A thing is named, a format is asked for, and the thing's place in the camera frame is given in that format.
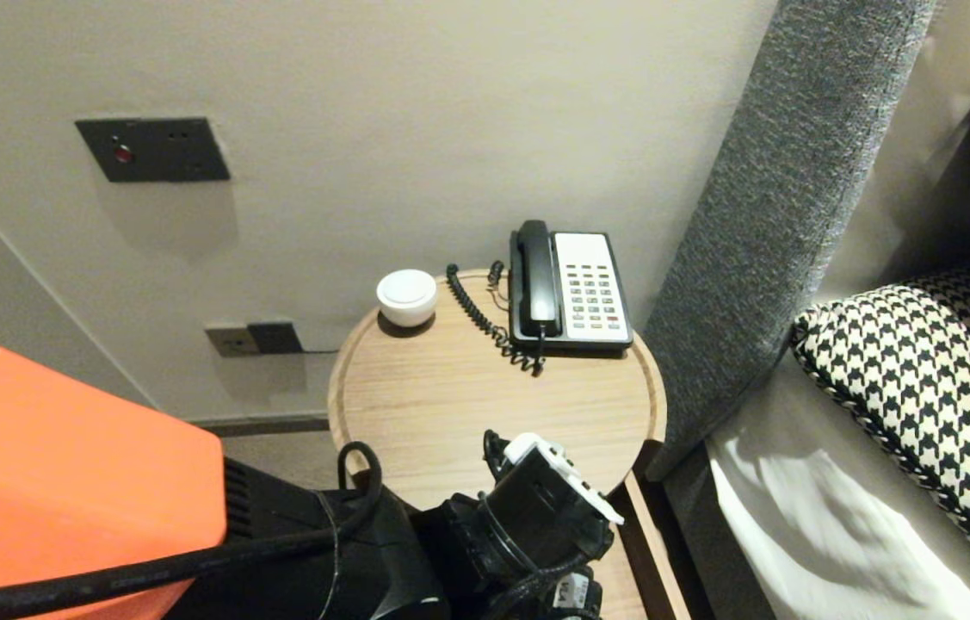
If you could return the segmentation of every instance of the black and white pillow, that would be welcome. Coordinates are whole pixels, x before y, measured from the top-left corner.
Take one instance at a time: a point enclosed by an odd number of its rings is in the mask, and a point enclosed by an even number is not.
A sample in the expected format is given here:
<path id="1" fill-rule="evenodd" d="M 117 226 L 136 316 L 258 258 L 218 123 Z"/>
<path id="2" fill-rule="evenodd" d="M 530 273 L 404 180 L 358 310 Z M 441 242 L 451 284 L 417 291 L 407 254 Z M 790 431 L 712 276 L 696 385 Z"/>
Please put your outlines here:
<path id="1" fill-rule="evenodd" d="M 970 267 L 812 307 L 792 349 L 970 541 Z"/>

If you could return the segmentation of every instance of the landline phone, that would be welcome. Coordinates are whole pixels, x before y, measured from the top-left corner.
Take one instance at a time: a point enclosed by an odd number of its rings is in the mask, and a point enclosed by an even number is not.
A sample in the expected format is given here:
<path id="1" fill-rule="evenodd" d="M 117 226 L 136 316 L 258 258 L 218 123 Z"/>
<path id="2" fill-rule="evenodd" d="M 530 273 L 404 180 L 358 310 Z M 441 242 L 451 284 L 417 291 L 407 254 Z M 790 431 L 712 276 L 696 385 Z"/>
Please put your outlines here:
<path id="1" fill-rule="evenodd" d="M 527 220 L 511 233 L 508 329 L 493 325 L 458 282 L 457 264 L 447 282 L 469 318 L 512 364 L 542 374 L 547 350 L 618 353 L 633 344 L 615 254 L 603 232 L 550 232 L 543 220 Z M 489 270 L 499 287 L 504 263 Z"/>

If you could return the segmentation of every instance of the white round object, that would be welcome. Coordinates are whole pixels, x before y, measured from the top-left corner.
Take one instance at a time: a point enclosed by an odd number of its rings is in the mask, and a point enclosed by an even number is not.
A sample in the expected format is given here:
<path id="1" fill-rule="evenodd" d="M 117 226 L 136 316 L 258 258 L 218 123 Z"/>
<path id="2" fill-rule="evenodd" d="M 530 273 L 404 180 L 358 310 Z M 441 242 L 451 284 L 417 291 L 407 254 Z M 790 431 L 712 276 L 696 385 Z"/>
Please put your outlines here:
<path id="1" fill-rule="evenodd" d="M 427 322 L 437 299 L 435 278 L 426 271 L 394 271 L 378 282 L 381 313 L 395 326 L 414 328 Z"/>

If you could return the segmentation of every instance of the orange robot part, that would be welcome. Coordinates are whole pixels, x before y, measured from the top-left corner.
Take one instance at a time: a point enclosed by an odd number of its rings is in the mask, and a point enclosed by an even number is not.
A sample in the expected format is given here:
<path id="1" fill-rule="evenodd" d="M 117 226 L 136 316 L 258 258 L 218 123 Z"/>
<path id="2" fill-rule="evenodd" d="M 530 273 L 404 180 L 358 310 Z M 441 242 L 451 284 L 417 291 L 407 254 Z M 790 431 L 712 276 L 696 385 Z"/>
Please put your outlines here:
<path id="1" fill-rule="evenodd" d="M 0 348 L 0 586 L 224 541 L 220 440 Z M 158 619 L 189 581 L 38 617 Z"/>

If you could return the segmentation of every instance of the round wooden side table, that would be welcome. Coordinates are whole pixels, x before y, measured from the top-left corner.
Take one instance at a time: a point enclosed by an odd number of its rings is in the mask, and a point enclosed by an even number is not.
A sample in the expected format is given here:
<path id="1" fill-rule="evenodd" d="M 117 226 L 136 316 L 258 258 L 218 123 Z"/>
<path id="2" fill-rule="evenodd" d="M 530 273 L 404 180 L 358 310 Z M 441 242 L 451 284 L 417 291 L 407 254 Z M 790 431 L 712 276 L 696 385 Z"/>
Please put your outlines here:
<path id="1" fill-rule="evenodd" d="M 487 271 L 462 271 L 482 313 L 507 326 L 504 300 L 490 294 Z M 373 310 L 339 352 L 328 392 L 337 447 L 369 443 L 386 485 L 429 509 L 450 494 L 492 488 L 481 436 L 536 432 L 563 444 L 580 474 L 603 493 L 622 483 L 646 439 L 663 440 L 666 404 L 660 370 L 637 334 L 622 358 L 548 356 L 541 376 L 500 356 L 446 278 L 435 317 L 422 329 L 395 328 Z M 507 294 L 505 282 L 501 293 Z"/>

